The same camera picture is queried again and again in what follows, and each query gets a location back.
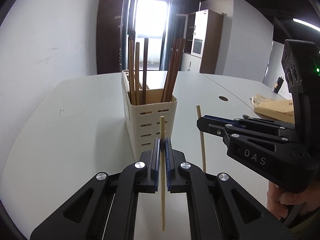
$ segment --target table surface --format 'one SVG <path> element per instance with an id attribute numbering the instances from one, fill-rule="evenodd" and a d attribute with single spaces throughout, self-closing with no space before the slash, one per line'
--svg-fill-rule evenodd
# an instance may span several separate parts
<path id="1" fill-rule="evenodd" d="M 165 75 L 166 72 L 148 72 L 147 85 L 151 89 L 162 87 Z M 239 86 L 241 95 L 237 95 Z M 173 92 L 178 104 L 172 147 L 184 152 L 188 162 L 202 167 L 196 105 L 201 106 L 202 115 L 257 117 L 245 99 L 239 99 L 257 93 L 273 96 L 262 83 L 179 72 Z M 207 173 L 228 173 L 266 205 L 268 181 L 229 158 L 222 138 L 205 134 L 204 140 Z M 13 222 L 29 239 L 34 228 L 96 173 L 121 172 L 133 162 L 121 74 L 66 80 L 48 93 L 22 128 L 4 168 L 0 198 Z M 160 194 L 139 195 L 135 239 L 153 238 L 190 239 L 185 194 L 167 192 L 164 233 Z"/>

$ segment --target metal screw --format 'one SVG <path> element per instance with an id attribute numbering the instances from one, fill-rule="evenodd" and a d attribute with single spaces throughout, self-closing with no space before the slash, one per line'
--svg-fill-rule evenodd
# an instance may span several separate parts
<path id="1" fill-rule="evenodd" d="M 136 162 L 134 165 L 137 169 L 142 169 L 145 165 L 144 162 Z"/>
<path id="2" fill-rule="evenodd" d="M 189 169 L 191 167 L 191 164 L 190 163 L 181 163 L 180 166 L 183 169 Z"/>
<path id="3" fill-rule="evenodd" d="M 221 180 L 223 180 L 223 181 L 226 181 L 226 180 L 229 179 L 229 176 L 228 176 L 228 174 L 221 173 L 221 174 L 219 175 L 219 179 L 221 179 Z"/>
<path id="4" fill-rule="evenodd" d="M 96 176 L 97 180 L 104 180 L 106 177 L 107 175 L 103 172 L 98 173 Z"/>

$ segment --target paper bag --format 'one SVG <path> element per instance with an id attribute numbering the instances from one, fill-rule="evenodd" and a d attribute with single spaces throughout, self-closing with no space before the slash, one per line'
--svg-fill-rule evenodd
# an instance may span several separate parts
<path id="1" fill-rule="evenodd" d="M 294 123 L 294 112 L 292 100 L 273 101 L 261 95 L 256 95 L 251 99 L 254 111 L 274 119 Z"/>

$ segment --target ceiling light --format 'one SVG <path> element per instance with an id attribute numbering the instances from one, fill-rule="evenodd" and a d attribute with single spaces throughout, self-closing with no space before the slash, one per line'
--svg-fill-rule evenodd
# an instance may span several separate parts
<path id="1" fill-rule="evenodd" d="M 307 23 L 307 22 L 304 22 L 304 21 L 302 21 L 302 20 L 298 20 L 298 19 L 295 19 L 295 18 L 293 18 L 293 21 L 294 21 L 294 22 L 297 22 L 297 23 L 304 24 L 304 25 L 306 25 L 306 26 L 309 26 L 309 27 L 311 27 L 311 28 L 313 28 L 313 29 L 317 30 L 318 32 L 320 32 L 320 28 L 319 28 L 319 27 L 317 27 L 317 26 L 314 26 L 314 25 L 313 25 L 313 24 L 311 24 L 311 23 Z"/>

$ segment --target dark brown chopstick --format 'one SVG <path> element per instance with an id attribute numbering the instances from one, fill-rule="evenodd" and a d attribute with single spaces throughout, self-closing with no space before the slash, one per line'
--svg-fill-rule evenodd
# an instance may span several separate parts
<path id="1" fill-rule="evenodd" d="M 168 67 L 168 71 L 167 71 L 167 76 L 165 78 L 165 83 L 164 83 L 164 87 L 163 87 L 163 91 L 162 91 L 161 102 L 165 101 L 166 95 L 168 92 L 168 88 L 170 86 L 173 66 L 174 66 L 174 62 L 176 59 L 176 55 L 177 55 L 177 47 L 178 47 L 178 38 L 174 38 L 173 43 L 172 43 L 172 52 L 171 52 L 169 67 Z"/>
<path id="2" fill-rule="evenodd" d="M 176 58 L 174 61 L 174 67 L 173 67 L 172 76 L 171 76 L 171 80 L 170 80 L 170 86 L 168 88 L 166 99 L 164 100 L 165 102 L 171 101 L 172 93 L 173 93 L 174 85 L 176 83 L 176 79 L 177 79 L 177 75 L 178 75 L 179 66 L 180 66 L 180 62 L 182 59 L 183 48 L 184 48 L 185 43 L 186 43 L 186 40 L 183 38 L 180 38 L 179 45 L 178 45 L 178 52 L 177 52 L 177 55 L 176 55 Z"/>
<path id="3" fill-rule="evenodd" d="M 134 92 L 134 57 L 133 57 L 134 44 L 133 40 L 129 41 L 129 87 L 131 91 L 131 104 L 136 105 L 136 96 Z"/>
<path id="4" fill-rule="evenodd" d="M 140 43 L 136 43 L 136 58 L 135 58 L 135 93 L 136 93 L 136 106 L 140 105 L 140 91 L 139 91 L 139 52 Z"/>
<path id="5" fill-rule="evenodd" d="M 146 90 L 147 90 L 147 65 L 148 65 L 148 43 L 149 39 L 144 39 L 143 48 L 143 77 L 142 77 L 142 104 L 146 104 Z"/>

